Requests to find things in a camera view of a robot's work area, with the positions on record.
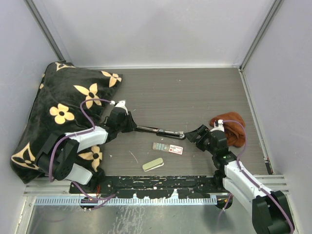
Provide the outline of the red white staple box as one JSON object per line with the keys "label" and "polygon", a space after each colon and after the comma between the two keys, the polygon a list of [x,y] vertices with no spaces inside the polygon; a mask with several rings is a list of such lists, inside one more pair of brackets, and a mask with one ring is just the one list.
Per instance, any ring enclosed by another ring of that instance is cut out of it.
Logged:
{"label": "red white staple box", "polygon": [[183,154],[183,148],[180,146],[175,146],[171,144],[164,144],[164,143],[158,143],[154,142],[152,145],[153,150],[168,152],[172,154],[182,155]]}

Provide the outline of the black stapler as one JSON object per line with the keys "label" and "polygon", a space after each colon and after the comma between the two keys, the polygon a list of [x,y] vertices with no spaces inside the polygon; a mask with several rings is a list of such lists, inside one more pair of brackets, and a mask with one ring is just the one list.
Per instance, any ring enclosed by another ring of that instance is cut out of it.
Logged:
{"label": "black stapler", "polygon": [[167,137],[167,138],[173,138],[173,139],[179,139],[179,140],[184,140],[186,138],[184,132],[165,130],[165,129],[155,128],[155,127],[147,127],[147,126],[138,125],[135,131],[153,133],[160,137]]}

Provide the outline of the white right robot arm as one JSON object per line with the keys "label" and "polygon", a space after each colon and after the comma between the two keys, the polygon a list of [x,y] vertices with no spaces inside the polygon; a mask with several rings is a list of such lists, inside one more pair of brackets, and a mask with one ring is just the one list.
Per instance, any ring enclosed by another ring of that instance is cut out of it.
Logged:
{"label": "white right robot arm", "polygon": [[185,137],[202,151],[208,151],[216,167],[214,187],[228,191],[247,210],[258,234],[292,234],[295,225],[290,207],[282,191],[273,191],[257,180],[229,150],[224,121],[214,122],[210,130],[201,125],[185,133]]}

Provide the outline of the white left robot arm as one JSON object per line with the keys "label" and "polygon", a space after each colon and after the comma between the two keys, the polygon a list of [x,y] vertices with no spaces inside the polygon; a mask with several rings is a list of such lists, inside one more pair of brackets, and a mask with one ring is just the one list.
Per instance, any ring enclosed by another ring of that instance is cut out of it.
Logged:
{"label": "white left robot arm", "polygon": [[87,130],[72,133],[52,132],[43,144],[35,158],[35,165],[49,175],[51,180],[56,179],[74,181],[86,193],[93,193],[98,182],[92,178],[93,173],[76,164],[80,151],[89,147],[101,145],[114,140],[118,133],[128,133],[135,130],[131,112],[126,107],[126,101],[110,101],[113,109],[103,127],[96,126]]}

